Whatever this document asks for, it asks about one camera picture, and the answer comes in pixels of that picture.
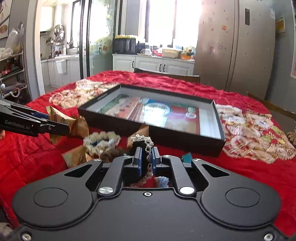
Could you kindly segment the brown triangular snack packet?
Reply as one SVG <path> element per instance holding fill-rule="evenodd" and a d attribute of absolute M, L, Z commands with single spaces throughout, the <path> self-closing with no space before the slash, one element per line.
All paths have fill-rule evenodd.
<path fill-rule="evenodd" d="M 48 113 L 48 120 L 57 122 L 60 125 L 56 125 L 55 133 L 50 133 L 50 141 L 52 144 L 57 144 L 57 142 L 64 136 L 67 136 L 71 132 L 71 128 L 75 123 L 76 119 L 67 116 L 60 112 L 58 109 L 52 106 L 46 106 L 46 111 Z"/>

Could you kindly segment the brown crochet scrunchie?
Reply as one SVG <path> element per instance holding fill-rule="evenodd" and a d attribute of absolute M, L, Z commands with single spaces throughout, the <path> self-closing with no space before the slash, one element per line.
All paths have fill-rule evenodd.
<path fill-rule="evenodd" d="M 103 163 L 111 163 L 115 158 L 123 156 L 123 155 L 129 155 L 130 150 L 129 149 L 122 149 L 122 148 L 117 148 L 117 149 L 110 149 L 107 151 L 104 151 L 100 155 L 100 159 L 103 161 Z"/>

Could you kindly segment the teal binder clip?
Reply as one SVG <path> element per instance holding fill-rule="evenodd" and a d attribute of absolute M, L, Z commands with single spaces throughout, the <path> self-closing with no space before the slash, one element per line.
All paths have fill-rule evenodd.
<path fill-rule="evenodd" d="M 190 152 L 184 154 L 184 155 L 182 156 L 182 158 L 181 158 L 182 162 L 184 162 L 184 163 L 189 163 L 189 164 L 191 163 L 192 159 L 193 159 L 193 157 L 192 157 L 192 154 L 191 154 Z"/>

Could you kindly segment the cream crochet scrunchie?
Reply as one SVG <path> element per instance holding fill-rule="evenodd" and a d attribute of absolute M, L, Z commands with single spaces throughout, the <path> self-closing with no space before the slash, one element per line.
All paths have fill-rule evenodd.
<path fill-rule="evenodd" d="M 115 149 L 121 137 L 115 132 L 93 132 L 83 140 L 83 146 L 90 156 L 101 156 L 105 151 Z"/>

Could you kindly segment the white black crochet scrunchie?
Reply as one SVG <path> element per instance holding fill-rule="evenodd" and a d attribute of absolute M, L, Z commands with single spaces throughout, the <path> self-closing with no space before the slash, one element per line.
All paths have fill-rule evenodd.
<path fill-rule="evenodd" d="M 138 141 L 133 142 L 132 147 L 140 147 L 142 150 L 142 163 L 151 164 L 152 163 L 152 149 L 154 143 L 150 137 L 141 137 Z"/>

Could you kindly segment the light blue crochet scrunchie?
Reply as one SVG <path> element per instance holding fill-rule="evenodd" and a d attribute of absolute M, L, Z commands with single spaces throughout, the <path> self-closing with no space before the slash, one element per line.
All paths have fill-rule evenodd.
<path fill-rule="evenodd" d="M 159 176 L 155 178 L 156 180 L 156 186 L 158 188 L 168 188 L 169 187 L 169 178 L 164 176 Z"/>

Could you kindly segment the metal storage rack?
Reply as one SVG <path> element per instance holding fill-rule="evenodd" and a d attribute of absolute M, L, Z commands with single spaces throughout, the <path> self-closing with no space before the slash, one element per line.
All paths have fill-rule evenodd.
<path fill-rule="evenodd" d="M 26 104 L 31 101 L 23 47 L 21 52 L 1 59 L 1 98 Z"/>

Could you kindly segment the red quilted bedspread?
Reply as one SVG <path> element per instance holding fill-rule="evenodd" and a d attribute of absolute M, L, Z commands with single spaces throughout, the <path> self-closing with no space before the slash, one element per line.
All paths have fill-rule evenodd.
<path fill-rule="evenodd" d="M 205 160 L 274 188 L 281 198 L 275 224 L 284 234 L 295 234 L 295 147 L 261 102 L 202 84 L 127 71 L 104 71 L 29 102 L 33 110 L 44 113 L 53 108 L 58 116 L 69 116 L 71 133 L 65 137 L 1 132 L 1 212 L 7 223 L 19 225 L 12 199 L 20 188 L 84 163 L 86 155 L 111 162 L 123 154 L 132 156 L 141 147 L 143 163 L 151 161 L 156 145 L 151 125 L 137 126 L 122 135 L 116 128 L 103 133 L 98 120 L 90 135 L 86 120 L 78 117 L 80 106 L 118 84 L 215 101 L 226 143 L 218 157 Z"/>

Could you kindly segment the white hanging bin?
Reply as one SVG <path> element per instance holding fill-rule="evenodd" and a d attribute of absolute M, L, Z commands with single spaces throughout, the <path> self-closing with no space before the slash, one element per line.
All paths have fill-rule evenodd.
<path fill-rule="evenodd" d="M 67 73 L 67 60 L 61 59 L 57 60 L 56 62 L 57 72 L 59 74 L 66 74 Z"/>

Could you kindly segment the black shallow box tray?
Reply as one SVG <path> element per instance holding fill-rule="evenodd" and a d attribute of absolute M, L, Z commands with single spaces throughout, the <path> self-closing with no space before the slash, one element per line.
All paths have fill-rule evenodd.
<path fill-rule="evenodd" d="M 226 138 L 215 101 L 120 84 L 78 108 L 88 125 L 130 136 L 149 127 L 155 144 L 217 157 Z"/>

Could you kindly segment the white kitchen cabinet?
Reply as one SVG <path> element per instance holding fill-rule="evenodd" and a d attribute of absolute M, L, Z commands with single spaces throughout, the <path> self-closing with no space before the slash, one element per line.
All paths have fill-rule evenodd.
<path fill-rule="evenodd" d="M 194 60 L 170 59 L 149 55 L 112 55 L 113 71 L 134 72 L 135 68 L 176 75 L 193 75 Z"/>

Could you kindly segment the black microwave oven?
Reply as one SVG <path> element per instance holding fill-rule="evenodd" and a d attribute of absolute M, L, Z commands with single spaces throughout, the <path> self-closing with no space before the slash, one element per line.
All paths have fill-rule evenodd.
<path fill-rule="evenodd" d="M 113 54 L 136 54 L 136 39 L 113 39 L 112 41 Z"/>

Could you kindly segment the brown beaded mat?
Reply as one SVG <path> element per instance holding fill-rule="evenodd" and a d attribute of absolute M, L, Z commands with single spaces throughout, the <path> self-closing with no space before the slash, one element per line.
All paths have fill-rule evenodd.
<path fill-rule="evenodd" d="M 296 131 L 288 132 L 287 138 L 288 138 L 289 142 L 296 148 Z"/>

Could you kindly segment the white mug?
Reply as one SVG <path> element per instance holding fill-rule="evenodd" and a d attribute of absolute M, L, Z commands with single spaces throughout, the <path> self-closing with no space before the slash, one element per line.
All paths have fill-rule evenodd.
<path fill-rule="evenodd" d="M 151 55 L 151 54 L 152 54 L 150 48 L 142 49 L 140 53 L 141 53 L 141 54 L 144 54 L 144 55 Z"/>

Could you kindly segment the cream plastic container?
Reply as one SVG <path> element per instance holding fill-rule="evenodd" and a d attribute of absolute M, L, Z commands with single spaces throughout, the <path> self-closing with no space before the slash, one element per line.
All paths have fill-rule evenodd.
<path fill-rule="evenodd" d="M 164 58 L 179 58 L 179 55 L 182 51 L 174 48 L 163 48 L 162 49 L 162 57 Z"/>

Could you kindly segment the silver double door refrigerator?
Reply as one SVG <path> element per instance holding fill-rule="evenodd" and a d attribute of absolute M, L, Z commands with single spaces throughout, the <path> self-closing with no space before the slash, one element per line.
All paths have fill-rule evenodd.
<path fill-rule="evenodd" d="M 218 90 L 264 99 L 275 48 L 271 1 L 202 1 L 194 74 Z"/>

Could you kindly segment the framed wall picture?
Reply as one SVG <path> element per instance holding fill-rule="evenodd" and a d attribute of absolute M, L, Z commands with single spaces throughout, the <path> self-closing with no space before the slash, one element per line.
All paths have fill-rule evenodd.
<path fill-rule="evenodd" d="M 1 0 L 0 3 L 0 39 L 8 37 L 12 0 Z"/>

